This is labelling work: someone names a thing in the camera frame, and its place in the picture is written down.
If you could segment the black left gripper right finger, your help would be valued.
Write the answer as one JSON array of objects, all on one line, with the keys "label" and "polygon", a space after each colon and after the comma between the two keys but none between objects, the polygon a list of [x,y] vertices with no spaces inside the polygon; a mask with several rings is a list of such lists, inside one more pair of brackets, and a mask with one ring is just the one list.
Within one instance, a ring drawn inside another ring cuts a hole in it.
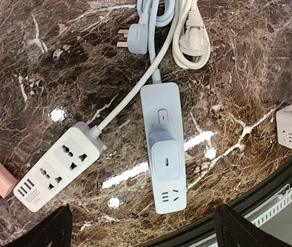
[{"label": "black left gripper right finger", "polygon": [[259,229],[227,204],[216,208],[214,224],[218,246],[290,246]]}]

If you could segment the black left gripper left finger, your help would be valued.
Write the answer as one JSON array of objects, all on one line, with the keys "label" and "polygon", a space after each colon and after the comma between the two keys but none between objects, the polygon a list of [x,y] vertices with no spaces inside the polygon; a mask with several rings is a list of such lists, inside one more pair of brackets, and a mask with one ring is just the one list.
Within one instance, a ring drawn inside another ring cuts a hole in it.
[{"label": "black left gripper left finger", "polygon": [[72,212],[67,204],[6,246],[70,246],[72,231]]}]

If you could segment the light blue USB charger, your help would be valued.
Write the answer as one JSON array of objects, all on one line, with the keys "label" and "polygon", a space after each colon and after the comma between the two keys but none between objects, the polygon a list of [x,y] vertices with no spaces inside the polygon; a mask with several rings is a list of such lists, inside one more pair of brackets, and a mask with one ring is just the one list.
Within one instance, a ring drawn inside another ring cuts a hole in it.
[{"label": "light blue USB charger", "polygon": [[180,147],[169,131],[153,131],[149,135],[151,165],[158,181],[169,181],[180,174]]}]

